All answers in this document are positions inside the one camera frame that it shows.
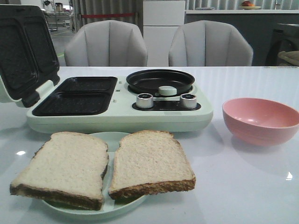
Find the right silver control knob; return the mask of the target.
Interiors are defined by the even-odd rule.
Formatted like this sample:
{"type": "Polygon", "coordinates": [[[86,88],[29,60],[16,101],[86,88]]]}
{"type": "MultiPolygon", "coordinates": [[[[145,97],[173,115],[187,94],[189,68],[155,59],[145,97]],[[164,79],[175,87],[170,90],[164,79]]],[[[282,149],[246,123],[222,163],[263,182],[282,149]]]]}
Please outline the right silver control knob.
{"type": "Polygon", "coordinates": [[[185,109],[195,109],[197,107],[197,97],[193,94],[180,95],[179,105],[185,109]]]}

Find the breakfast maker hinged lid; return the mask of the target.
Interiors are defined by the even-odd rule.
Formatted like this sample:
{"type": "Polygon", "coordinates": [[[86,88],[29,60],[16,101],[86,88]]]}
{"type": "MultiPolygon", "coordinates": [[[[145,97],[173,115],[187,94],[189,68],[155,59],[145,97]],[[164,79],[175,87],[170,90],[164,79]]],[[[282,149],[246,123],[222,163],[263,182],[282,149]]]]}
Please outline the breakfast maker hinged lid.
{"type": "Polygon", "coordinates": [[[0,6],[0,100],[31,107],[37,89],[56,85],[59,61],[42,10],[31,5],[0,6]]]}

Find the left grey upholstered chair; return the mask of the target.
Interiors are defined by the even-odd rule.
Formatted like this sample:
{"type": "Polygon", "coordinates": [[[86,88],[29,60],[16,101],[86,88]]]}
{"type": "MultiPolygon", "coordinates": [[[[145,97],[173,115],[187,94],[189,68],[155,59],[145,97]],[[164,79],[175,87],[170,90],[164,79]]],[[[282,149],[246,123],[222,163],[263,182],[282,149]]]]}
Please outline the left grey upholstered chair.
{"type": "Polygon", "coordinates": [[[145,67],[148,51],[139,27],[107,20],[84,25],[64,50],[67,66],[145,67]]]}

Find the right grey upholstered chair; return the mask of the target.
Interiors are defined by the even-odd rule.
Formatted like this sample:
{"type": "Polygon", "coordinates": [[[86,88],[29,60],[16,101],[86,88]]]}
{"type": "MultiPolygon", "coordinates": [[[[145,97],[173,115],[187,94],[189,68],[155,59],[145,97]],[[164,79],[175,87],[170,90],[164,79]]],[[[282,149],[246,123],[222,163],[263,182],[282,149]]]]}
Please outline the right grey upholstered chair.
{"type": "Polygon", "coordinates": [[[231,24],[195,21],[179,26],[169,50],[169,66],[251,66],[253,49],[231,24]]]}

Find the white bread slice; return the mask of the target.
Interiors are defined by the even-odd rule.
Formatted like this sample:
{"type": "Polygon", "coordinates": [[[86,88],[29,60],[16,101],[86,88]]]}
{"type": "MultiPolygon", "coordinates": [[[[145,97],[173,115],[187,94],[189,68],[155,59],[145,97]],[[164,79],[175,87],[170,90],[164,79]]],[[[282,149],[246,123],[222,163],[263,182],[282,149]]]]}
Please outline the white bread slice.
{"type": "Polygon", "coordinates": [[[54,133],[10,183],[10,194],[100,210],[107,151],[107,143],[92,135],[54,133]]]}
{"type": "Polygon", "coordinates": [[[195,188],[196,176],[184,149],[167,131],[145,130],[120,140],[108,193],[112,199],[195,188]]]}

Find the red barrier tape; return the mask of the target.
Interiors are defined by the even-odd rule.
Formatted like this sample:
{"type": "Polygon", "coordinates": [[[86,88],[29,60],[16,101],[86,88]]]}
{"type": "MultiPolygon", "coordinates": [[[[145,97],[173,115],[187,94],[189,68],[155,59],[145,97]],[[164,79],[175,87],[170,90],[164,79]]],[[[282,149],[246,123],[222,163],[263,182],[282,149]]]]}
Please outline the red barrier tape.
{"type": "Polygon", "coordinates": [[[81,18],[93,19],[93,18],[124,18],[135,16],[135,13],[123,13],[123,14],[81,14],[81,18]]]}

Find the pink plastic bowl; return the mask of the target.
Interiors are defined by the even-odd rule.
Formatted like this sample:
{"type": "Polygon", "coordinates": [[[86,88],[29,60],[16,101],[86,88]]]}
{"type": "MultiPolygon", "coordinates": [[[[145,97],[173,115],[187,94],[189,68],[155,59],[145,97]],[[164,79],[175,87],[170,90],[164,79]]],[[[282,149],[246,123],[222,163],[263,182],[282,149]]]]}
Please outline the pink plastic bowl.
{"type": "Polygon", "coordinates": [[[222,106],[224,122],[237,138],[258,146],[275,146],[299,130],[299,112],[261,98],[235,98],[222,106]]]}

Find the beige cushion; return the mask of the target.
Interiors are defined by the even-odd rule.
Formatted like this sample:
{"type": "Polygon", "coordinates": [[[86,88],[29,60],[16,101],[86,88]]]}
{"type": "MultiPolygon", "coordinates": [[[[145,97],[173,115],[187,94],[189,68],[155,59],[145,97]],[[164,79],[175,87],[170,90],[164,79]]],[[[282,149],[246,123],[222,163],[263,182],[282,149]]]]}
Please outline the beige cushion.
{"type": "Polygon", "coordinates": [[[281,51],[278,53],[280,65],[283,66],[299,66],[299,51],[281,51]]]}

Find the left silver control knob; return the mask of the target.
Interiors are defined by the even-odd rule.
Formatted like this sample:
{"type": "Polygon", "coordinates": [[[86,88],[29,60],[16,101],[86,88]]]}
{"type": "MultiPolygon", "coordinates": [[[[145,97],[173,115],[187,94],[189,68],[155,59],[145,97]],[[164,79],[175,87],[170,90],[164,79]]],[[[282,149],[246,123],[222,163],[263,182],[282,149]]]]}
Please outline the left silver control knob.
{"type": "Polygon", "coordinates": [[[141,109],[150,109],[154,106],[153,95],[140,93],[136,96],[136,106],[141,109]]]}

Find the dark appliance at right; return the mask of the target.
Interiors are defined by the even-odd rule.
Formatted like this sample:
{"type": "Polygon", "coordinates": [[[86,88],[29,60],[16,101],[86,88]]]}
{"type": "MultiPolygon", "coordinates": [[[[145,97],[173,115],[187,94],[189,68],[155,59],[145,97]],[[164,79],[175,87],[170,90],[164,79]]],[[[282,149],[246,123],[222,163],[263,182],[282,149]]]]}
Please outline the dark appliance at right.
{"type": "Polygon", "coordinates": [[[283,61],[278,57],[279,52],[296,50],[299,50],[299,25],[278,23],[273,27],[270,48],[266,57],[265,65],[279,65],[283,61]]]}

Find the silver control knob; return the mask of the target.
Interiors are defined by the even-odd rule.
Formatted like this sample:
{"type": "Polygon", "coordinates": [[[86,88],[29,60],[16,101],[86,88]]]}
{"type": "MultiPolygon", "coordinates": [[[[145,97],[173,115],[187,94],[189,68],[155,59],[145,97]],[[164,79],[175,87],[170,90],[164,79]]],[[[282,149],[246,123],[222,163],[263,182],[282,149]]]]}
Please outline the silver control knob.
{"type": "Polygon", "coordinates": [[[197,107],[197,97],[193,94],[180,95],[179,105],[185,109],[195,109],[197,107]]]}
{"type": "Polygon", "coordinates": [[[141,109],[150,109],[154,106],[153,95],[140,93],[136,96],[136,106],[141,109]]]}

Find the mint green breakfast maker base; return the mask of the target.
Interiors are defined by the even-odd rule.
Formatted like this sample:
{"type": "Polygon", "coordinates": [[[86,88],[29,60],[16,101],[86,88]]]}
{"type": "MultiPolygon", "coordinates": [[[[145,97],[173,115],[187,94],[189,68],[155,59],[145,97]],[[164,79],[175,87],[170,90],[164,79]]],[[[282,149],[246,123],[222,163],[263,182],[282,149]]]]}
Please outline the mint green breakfast maker base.
{"type": "Polygon", "coordinates": [[[27,122],[42,133],[197,131],[210,123],[213,108],[197,85],[189,94],[197,97],[195,109],[180,107],[180,96],[154,98],[152,108],[141,109],[125,77],[71,77],[29,109],[27,122]]]}

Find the fruit plate on counter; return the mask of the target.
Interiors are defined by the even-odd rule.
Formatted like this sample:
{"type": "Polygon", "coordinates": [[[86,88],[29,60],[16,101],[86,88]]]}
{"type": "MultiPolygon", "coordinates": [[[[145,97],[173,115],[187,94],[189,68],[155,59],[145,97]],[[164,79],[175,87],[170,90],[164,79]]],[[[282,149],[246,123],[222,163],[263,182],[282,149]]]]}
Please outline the fruit plate on counter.
{"type": "Polygon", "coordinates": [[[250,0],[245,0],[241,3],[240,5],[241,9],[244,10],[257,10],[257,9],[261,9],[260,6],[256,6],[254,3],[252,3],[250,0]]]}

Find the black round frying pan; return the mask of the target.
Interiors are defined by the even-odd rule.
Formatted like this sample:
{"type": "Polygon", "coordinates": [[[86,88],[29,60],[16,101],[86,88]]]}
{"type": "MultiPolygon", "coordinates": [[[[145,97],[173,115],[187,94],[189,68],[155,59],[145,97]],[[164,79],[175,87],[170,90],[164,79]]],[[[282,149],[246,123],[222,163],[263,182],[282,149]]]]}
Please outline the black round frying pan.
{"type": "Polygon", "coordinates": [[[155,97],[173,97],[189,93],[195,78],[183,71],[150,69],[134,72],[126,81],[134,93],[149,93],[155,97]]]}

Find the grey counter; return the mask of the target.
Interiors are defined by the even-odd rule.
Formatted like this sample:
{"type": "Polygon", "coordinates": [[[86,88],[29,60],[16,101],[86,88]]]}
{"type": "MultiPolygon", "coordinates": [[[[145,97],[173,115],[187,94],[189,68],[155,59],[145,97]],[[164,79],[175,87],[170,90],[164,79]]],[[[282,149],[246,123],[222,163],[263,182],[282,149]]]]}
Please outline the grey counter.
{"type": "Polygon", "coordinates": [[[254,51],[253,66],[264,66],[273,27],[278,23],[299,24],[298,10],[188,10],[185,22],[219,21],[235,26],[254,51]]]}

